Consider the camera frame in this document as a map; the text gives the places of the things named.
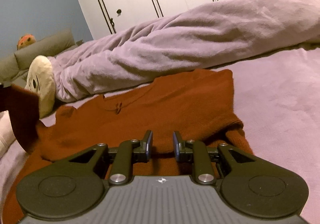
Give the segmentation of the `rust orange knit sweater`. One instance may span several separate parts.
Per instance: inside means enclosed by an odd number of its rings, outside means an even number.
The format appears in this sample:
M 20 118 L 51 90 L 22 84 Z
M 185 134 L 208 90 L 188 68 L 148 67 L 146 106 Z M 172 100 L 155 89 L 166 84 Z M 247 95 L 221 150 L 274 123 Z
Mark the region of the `rust orange knit sweater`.
M 116 147 L 153 132 L 153 158 L 137 163 L 136 175 L 187 174 L 190 166 L 174 159 L 172 134 L 202 141 L 210 147 L 228 142 L 251 153 L 242 121 L 233 110 L 234 84 L 230 70 L 192 72 L 156 78 L 150 85 L 112 97 L 99 95 L 79 108 L 61 106 L 56 122 L 45 126 L 37 116 L 37 98 L 20 87 L 5 89 L 17 140 L 28 158 L 16 177 L 71 156 L 98 143 Z

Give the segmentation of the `cream round face plush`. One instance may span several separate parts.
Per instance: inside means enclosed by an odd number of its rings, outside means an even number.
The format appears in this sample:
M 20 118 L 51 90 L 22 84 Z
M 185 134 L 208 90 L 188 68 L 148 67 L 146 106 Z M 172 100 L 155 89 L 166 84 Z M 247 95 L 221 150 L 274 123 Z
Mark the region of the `cream round face plush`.
M 44 118 L 52 112 L 56 86 L 53 67 L 47 57 L 37 56 L 31 62 L 25 89 L 38 95 L 40 118 Z

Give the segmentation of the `orange spotted plush toy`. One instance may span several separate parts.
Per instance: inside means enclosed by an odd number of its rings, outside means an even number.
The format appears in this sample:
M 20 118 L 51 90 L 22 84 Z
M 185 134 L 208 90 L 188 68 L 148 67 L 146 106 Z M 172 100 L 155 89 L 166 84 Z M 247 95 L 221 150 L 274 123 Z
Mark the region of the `orange spotted plush toy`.
M 17 50 L 25 48 L 35 42 L 36 38 L 32 34 L 25 34 L 17 42 Z

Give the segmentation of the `lavender rolled duvet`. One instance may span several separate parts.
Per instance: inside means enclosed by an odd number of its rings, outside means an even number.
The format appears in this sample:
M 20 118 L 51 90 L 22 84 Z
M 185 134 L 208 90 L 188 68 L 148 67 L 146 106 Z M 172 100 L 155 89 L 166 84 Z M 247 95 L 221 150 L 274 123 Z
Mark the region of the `lavender rolled duvet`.
M 220 0 L 51 58 L 55 96 L 74 102 L 167 74 L 319 42 L 319 0 Z

